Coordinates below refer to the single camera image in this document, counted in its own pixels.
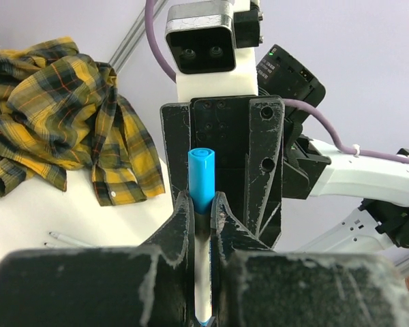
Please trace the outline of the blue cap marker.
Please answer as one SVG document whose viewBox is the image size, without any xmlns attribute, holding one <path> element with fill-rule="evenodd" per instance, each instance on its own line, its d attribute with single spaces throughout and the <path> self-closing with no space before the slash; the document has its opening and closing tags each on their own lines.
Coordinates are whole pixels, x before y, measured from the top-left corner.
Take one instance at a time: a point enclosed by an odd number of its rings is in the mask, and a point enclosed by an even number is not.
<svg viewBox="0 0 409 327">
<path fill-rule="evenodd" d="M 69 245 L 74 245 L 77 247 L 93 247 L 93 245 L 90 245 L 89 243 L 85 243 L 81 240 L 77 240 L 75 238 L 72 238 L 70 236 L 67 236 L 67 235 L 64 235 L 58 232 L 49 232 L 48 234 L 54 239 L 59 240 L 63 243 L 67 243 Z"/>
</svg>

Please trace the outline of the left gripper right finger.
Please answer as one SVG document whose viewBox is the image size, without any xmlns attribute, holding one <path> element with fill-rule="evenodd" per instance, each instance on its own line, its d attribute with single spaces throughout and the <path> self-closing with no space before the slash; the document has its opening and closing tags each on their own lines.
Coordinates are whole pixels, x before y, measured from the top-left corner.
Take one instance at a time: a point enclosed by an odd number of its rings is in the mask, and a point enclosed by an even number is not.
<svg viewBox="0 0 409 327">
<path fill-rule="evenodd" d="M 409 293 L 371 254 L 277 253 L 232 213 L 211 209 L 215 326 L 409 326 Z"/>
</svg>

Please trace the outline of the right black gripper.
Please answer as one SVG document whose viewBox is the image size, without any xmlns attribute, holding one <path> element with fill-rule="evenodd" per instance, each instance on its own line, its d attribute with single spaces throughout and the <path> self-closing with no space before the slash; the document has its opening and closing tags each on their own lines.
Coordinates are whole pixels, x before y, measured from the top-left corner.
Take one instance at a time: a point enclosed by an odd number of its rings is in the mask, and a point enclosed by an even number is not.
<svg viewBox="0 0 409 327">
<path fill-rule="evenodd" d="M 175 204 L 188 186 L 190 104 L 165 104 L 160 114 Z M 224 192 L 230 204 L 244 203 L 246 228 L 272 248 L 281 230 L 283 100 L 278 96 L 197 97 L 192 100 L 192 120 L 196 146 L 215 152 L 215 189 Z"/>
</svg>

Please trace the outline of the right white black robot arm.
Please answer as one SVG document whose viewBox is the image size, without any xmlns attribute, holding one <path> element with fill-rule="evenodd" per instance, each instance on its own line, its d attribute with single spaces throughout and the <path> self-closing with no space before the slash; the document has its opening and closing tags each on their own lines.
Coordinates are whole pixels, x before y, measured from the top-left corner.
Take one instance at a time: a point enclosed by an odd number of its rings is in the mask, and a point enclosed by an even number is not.
<svg viewBox="0 0 409 327">
<path fill-rule="evenodd" d="M 409 249 L 409 151 L 344 146 L 317 109 L 324 86 L 280 46 L 257 72 L 257 96 L 190 95 L 161 109 L 171 192 L 188 190 L 198 231 L 209 231 L 217 191 L 268 246 L 280 234 L 283 198 L 351 196 L 361 204 L 304 251 Z"/>
</svg>

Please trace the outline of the cyan cap marker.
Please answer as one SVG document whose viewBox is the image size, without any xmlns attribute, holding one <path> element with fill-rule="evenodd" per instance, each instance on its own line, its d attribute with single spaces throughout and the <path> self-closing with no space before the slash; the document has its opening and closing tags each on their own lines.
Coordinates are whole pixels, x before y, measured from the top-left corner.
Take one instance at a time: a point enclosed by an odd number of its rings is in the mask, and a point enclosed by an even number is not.
<svg viewBox="0 0 409 327">
<path fill-rule="evenodd" d="M 215 197 L 215 152 L 195 148 L 188 152 L 189 194 L 194 205 L 194 306 L 201 326 L 212 316 L 211 307 L 211 205 Z"/>
</svg>

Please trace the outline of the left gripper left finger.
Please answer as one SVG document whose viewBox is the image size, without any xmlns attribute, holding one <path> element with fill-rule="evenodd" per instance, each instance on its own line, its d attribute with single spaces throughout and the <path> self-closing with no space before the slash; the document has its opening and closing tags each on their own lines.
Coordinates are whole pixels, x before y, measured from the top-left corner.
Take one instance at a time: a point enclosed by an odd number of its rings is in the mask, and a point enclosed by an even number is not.
<svg viewBox="0 0 409 327">
<path fill-rule="evenodd" d="M 186 191 L 137 247 L 21 250 L 0 261 L 0 326 L 194 324 L 194 207 Z"/>
</svg>

